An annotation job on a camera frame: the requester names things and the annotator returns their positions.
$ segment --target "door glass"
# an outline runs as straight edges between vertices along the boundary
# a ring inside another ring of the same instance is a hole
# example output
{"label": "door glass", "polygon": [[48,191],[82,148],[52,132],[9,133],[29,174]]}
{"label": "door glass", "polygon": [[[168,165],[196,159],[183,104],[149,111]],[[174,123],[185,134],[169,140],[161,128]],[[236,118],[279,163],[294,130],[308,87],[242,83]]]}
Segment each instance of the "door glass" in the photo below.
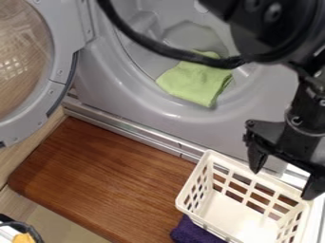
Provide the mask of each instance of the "door glass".
{"label": "door glass", "polygon": [[0,120],[42,80],[51,60],[47,25],[25,0],[0,1]]}

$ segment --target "washing machine door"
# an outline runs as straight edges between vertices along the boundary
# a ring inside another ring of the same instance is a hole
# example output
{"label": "washing machine door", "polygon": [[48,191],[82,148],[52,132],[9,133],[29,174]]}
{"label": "washing machine door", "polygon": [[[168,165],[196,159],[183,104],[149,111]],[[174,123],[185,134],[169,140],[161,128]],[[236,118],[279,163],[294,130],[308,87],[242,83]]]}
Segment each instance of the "washing machine door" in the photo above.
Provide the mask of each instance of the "washing machine door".
{"label": "washing machine door", "polygon": [[43,126],[85,45],[77,1],[0,1],[0,146]]}

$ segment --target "yellow object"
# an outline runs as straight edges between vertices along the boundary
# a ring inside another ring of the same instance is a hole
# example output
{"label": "yellow object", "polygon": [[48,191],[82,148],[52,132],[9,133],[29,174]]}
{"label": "yellow object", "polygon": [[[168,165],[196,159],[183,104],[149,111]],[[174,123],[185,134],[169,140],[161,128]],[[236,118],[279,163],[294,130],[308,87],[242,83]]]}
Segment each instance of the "yellow object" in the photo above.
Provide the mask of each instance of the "yellow object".
{"label": "yellow object", "polygon": [[12,243],[35,243],[35,241],[30,234],[18,234],[13,238]]}

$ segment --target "black cable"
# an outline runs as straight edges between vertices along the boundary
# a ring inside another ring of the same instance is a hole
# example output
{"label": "black cable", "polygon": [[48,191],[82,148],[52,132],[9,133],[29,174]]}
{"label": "black cable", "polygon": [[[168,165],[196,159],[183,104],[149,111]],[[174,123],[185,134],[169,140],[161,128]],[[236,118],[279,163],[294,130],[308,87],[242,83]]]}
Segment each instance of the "black cable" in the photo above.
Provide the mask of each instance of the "black cable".
{"label": "black cable", "polygon": [[107,18],[128,38],[140,46],[156,52],[164,57],[186,61],[195,64],[208,65],[221,69],[234,69],[241,65],[249,63],[241,56],[230,57],[226,59],[214,59],[206,57],[191,51],[169,47],[163,43],[156,42],[141,33],[133,30],[116,12],[111,0],[97,0],[100,7],[105,12]]}
{"label": "black cable", "polygon": [[6,223],[0,223],[0,227],[21,227],[25,230],[26,233],[29,233],[30,236],[33,238],[33,240],[36,242],[36,243],[45,243],[45,241],[43,240],[42,236],[39,235],[35,228],[26,224],[26,223],[22,223],[22,222],[15,222],[15,221],[12,221],[12,222],[6,222]]}

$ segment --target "washing machine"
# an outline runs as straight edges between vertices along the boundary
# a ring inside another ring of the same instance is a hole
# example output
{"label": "washing machine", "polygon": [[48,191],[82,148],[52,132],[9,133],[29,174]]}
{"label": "washing machine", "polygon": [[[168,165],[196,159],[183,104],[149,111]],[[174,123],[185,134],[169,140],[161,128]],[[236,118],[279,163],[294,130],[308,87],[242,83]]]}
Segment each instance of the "washing machine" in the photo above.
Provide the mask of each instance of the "washing machine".
{"label": "washing machine", "polygon": [[[157,41],[221,57],[238,55],[229,27],[197,0],[113,4],[130,26]],[[1,5],[3,147],[47,121],[75,72],[73,92],[64,101],[69,115],[189,160],[198,160],[207,148],[246,160],[245,122],[283,121],[296,92],[290,69],[249,64],[232,71],[213,107],[202,107],[162,91],[155,81],[178,61],[130,41],[96,1],[3,0]],[[285,163],[270,159],[266,167],[283,172]]]}
{"label": "washing machine", "polygon": [[[280,65],[239,67],[233,70],[232,82],[211,108],[175,98],[155,81],[178,61],[130,41],[94,2],[88,2],[94,38],[80,52],[75,81],[80,103],[67,102],[67,109],[113,125],[115,130],[116,126],[126,129],[147,144],[192,160],[199,158],[205,148],[247,160],[242,141],[245,122],[283,121],[296,92],[293,71]],[[197,0],[113,3],[133,29],[157,41],[172,47],[214,51],[221,57],[239,54],[229,27]],[[266,167],[279,172],[285,163],[270,159]]]}

